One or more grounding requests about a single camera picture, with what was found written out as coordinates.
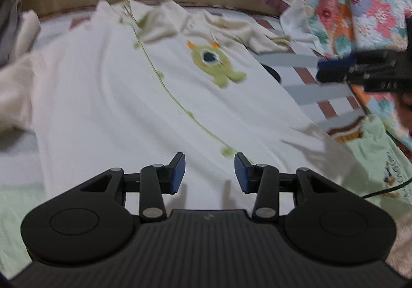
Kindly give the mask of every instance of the floral quilt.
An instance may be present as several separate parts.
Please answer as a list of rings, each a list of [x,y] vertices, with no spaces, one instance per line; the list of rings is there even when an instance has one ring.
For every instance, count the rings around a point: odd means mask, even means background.
[[[411,0],[304,0],[308,23],[326,56],[353,48],[407,46],[405,16]]]

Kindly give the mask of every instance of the cartoon monster applique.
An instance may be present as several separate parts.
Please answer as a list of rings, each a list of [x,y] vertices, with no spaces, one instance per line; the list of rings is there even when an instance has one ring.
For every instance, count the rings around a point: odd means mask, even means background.
[[[210,45],[194,45],[187,42],[192,49],[193,62],[204,72],[213,77],[213,82],[220,88],[228,83],[228,79],[239,82],[246,77],[244,72],[235,72],[232,70],[229,59],[218,48],[216,42]]]

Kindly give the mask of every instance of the white cloth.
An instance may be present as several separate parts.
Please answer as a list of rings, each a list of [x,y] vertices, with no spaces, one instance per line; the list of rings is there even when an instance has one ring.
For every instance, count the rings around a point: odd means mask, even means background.
[[[16,42],[10,54],[11,61],[15,61],[30,49],[39,31],[40,20],[37,14],[33,10],[24,12],[21,15]]]
[[[293,41],[323,54],[319,38],[312,34],[310,30],[303,0],[294,0],[292,5],[282,13],[279,19],[284,33],[289,35]]]
[[[254,196],[241,192],[233,157],[179,104],[254,163],[290,173],[308,167],[344,181],[354,159],[244,46],[283,50],[273,42],[285,42],[281,37],[257,23],[190,15],[173,2],[131,2],[139,26],[122,5],[115,9],[100,2],[90,22],[0,71],[0,119],[36,132],[48,197],[111,167],[138,172],[184,152],[181,196],[164,196],[166,207],[252,209]],[[187,41],[219,43],[246,79],[219,88],[193,63]]]

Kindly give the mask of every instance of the folded clothing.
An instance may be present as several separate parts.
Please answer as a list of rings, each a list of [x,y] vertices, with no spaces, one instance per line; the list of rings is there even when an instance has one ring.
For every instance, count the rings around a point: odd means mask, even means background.
[[[360,178],[361,186],[353,185],[357,194],[366,195],[395,187],[412,178],[412,163],[386,133],[378,116],[366,116],[348,127],[333,129],[329,134],[345,143],[366,171],[368,187],[364,188],[364,180]],[[412,210],[412,184],[385,195],[370,197],[368,201],[397,219]]]
[[[367,93],[361,86],[352,85],[354,93],[361,103],[372,113],[380,117],[386,131],[412,150],[412,139],[408,129],[404,128],[395,110],[395,102],[390,93]]]

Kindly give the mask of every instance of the white t-shirt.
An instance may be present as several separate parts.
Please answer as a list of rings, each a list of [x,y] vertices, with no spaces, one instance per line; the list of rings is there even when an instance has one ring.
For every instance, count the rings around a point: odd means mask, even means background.
[[[168,210],[250,210],[255,197],[241,192],[222,149],[339,184],[354,163],[245,47],[283,51],[285,42],[257,23],[189,14],[172,1],[100,2],[90,22],[0,71],[0,121],[35,131],[48,197],[111,167],[135,173],[184,152]],[[190,46],[218,48],[200,59],[223,53],[246,77],[219,87]]]

